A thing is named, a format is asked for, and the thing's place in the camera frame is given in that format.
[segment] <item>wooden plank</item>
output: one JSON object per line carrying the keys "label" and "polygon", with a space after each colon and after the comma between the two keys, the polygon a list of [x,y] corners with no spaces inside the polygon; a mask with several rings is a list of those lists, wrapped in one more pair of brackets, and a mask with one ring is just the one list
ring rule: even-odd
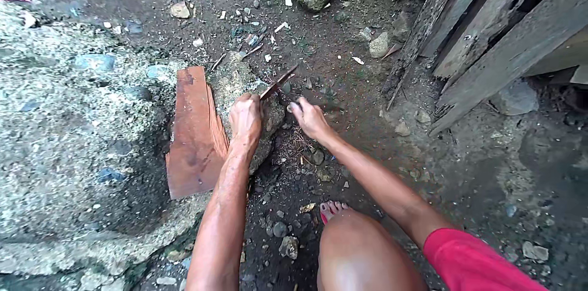
{"label": "wooden plank", "polygon": [[449,0],[420,55],[433,57],[474,0]]}
{"label": "wooden plank", "polygon": [[564,68],[588,65],[588,27],[563,42],[557,49],[531,67],[524,76],[555,72]]}
{"label": "wooden plank", "polygon": [[[412,62],[416,59],[418,52],[424,42],[424,40],[430,35],[433,29],[433,25],[439,18],[445,4],[448,0],[426,0],[423,8],[420,10],[419,16],[416,19],[415,25],[410,32],[410,37],[404,47],[402,47],[401,53],[399,54],[399,60],[395,63],[388,76],[382,92],[386,94],[392,88],[394,84],[394,75],[398,71],[409,67]],[[396,92],[393,96],[398,93],[398,88],[401,84],[398,84]]]}
{"label": "wooden plank", "polygon": [[489,41],[509,24],[524,0],[487,0],[472,22],[439,63],[434,76],[450,77],[452,82],[461,76],[488,49]]}
{"label": "wooden plank", "polygon": [[430,136],[449,127],[588,25],[588,0],[542,0],[439,99],[449,111]]}

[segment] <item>hand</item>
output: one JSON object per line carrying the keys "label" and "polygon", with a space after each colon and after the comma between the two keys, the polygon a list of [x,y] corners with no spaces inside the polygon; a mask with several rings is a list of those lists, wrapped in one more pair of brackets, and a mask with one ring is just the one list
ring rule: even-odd
{"label": "hand", "polygon": [[290,107],[292,108],[292,114],[294,114],[306,135],[320,142],[324,137],[334,134],[334,130],[325,120],[323,110],[320,107],[311,105],[304,97],[300,97],[298,102],[300,105],[292,102]]}
{"label": "hand", "polygon": [[244,93],[235,100],[229,114],[233,140],[244,140],[244,144],[257,146],[261,136],[261,109],[259,95]]}

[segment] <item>forearm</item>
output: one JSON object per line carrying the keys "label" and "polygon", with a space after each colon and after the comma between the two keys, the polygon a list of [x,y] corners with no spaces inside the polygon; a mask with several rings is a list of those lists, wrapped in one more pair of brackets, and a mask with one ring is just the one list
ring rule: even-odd
{"label": "forearm", "polygon": [[345,142],[335,132],[320,139],[357,181],[420,247],[440,227],[451,227],[418,194],[379,162]]}
{"label": "forearm", "polygon": [[237,290],[249,163],[255,147],[234,140],[194,244],[187,289]]}

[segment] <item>foot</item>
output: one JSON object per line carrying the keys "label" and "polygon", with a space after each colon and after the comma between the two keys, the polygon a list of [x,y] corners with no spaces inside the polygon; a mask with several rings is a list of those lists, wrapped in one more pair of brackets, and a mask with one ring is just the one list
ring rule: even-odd
{"label": "foot", "polygon": [[343,212],[343,210],[349,209],[349,206],[345,203],[334,202],[329,200],[326,203],[320,204],[320,218],[324,224],[327,224],[335,215]]}

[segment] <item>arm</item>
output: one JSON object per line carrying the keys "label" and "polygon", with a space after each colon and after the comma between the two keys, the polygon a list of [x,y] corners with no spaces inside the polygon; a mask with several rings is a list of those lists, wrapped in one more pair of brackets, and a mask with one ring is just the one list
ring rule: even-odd
{"label": "arm", "polygon": [[261,134],[259,95],[244,94],[229,116],[233,139],[194,243],[187,290],[238,290],[249,163]]}
{"label": "arm", "polygon": [[327,124],[320,107],[311,105],[305,98],[299,102],[300,106],[296,103],[290,106],[304,132],[335,155],[421,249],[430,233],[443,227],[452,228],[394,173],[345,142]]}

